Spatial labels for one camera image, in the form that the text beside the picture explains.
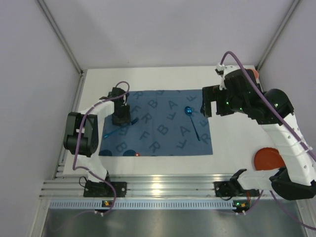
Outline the blue metallic fork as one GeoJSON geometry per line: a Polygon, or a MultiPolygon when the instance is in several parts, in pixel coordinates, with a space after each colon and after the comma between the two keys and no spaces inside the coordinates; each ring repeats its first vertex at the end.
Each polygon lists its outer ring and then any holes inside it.
{"type": "Polygon", "coordinates": [[[136,124],[138,121],[139,121],[139,118],[135,118],[135,119],[132,120],[129,124],[126,124],[126,125],[124,125],[124,126],[122,126],[122,127],[120,127],[120,128],[117,128],[117,129],[115,129],[115,130],[109,132],[109,133],[106,133],[105,135],[103,135],[103,138],[105,139],[105,138],[111,136],[112,134],[116,133],[117,131],[122,130],[123,128],[126,128],[126,127],[128,127],[128,126],[132,126],[132,125],[136,124]]]}

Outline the pink plastic cup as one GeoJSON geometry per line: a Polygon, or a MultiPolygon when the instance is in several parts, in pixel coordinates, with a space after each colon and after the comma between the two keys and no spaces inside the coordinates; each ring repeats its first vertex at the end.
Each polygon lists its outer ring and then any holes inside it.
{"type": "Polygon", "coordinates": [[[251,71],[252,71],[253,74],[254,74],[254,77],[255,77],[256,82],[259,83],[259,73],[257,72],[256,69],[251,69],[251,71]]]}

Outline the blue lettered placemat cloth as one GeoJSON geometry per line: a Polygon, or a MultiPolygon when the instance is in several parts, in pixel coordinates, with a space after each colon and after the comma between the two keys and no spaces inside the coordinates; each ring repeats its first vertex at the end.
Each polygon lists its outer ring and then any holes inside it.
{"type": "MultiPolygon", "coordinates": [[[[131,119],[139,121],[102,138],[100,156],[213,154],[209,122],[200,113],[201,90],[132,91],[127,103],[131,119]]],[[[117,128],[105,118],[103,135],[117,128]]]]}

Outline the red plastic plate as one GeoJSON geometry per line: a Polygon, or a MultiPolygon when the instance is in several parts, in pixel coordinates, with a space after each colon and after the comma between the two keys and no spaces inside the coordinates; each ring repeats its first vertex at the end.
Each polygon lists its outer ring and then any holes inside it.
{"type": "Polygon", "coordinates": [[[261,148],[254,156],[255,170],[272,170],[285,166],[281,155],[275,148],[261,148]]]}

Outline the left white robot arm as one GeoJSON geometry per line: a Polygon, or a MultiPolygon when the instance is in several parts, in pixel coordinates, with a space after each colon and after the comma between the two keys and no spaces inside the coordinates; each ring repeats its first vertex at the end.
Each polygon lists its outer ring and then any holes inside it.
{"type": "Polygon", "coordinates": [[[67,115],[63,146],[75,156],[73,170],[83,169],[88,173],[86,189],[93,186],[106,188],[110,182],[109,173],[97,154],[99,125],[105,118],[110,118],[112,125],[118,128],[131,125],[128,96],[128,91],[115,86],[90,108],[67,115]]]}

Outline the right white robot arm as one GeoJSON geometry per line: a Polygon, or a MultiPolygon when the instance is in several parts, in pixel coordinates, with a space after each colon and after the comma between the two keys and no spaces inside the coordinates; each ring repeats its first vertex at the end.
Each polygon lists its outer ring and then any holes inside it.
{"type": "Polygon", "coordinates": [[[240,169],[223,185],[216,185],[218,197],[241,196],[249,190],[274,191],[286,200],[311,199],[316,195],[316,159],[305,141],[288,96],[279,89],[262,91],[252,69],[219,64],[215,69],[221,77],[219,85],[202,88],[200,112],[247,115],[269,135],[285,165],[271,170],[240,169]]]}

